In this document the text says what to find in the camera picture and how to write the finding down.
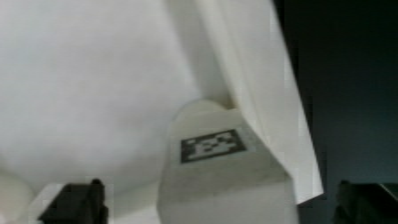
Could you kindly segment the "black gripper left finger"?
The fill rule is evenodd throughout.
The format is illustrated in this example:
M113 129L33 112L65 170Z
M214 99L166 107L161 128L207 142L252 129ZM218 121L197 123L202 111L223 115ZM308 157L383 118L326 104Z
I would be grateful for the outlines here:
M42 224L108 224L104 185L99 179L86 184L69 183L38 215Z

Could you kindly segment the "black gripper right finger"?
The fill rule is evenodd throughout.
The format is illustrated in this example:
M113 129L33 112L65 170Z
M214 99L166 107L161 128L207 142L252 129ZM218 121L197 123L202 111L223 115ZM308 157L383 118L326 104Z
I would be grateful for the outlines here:
M332 224L398 224L398 183L340 181Z

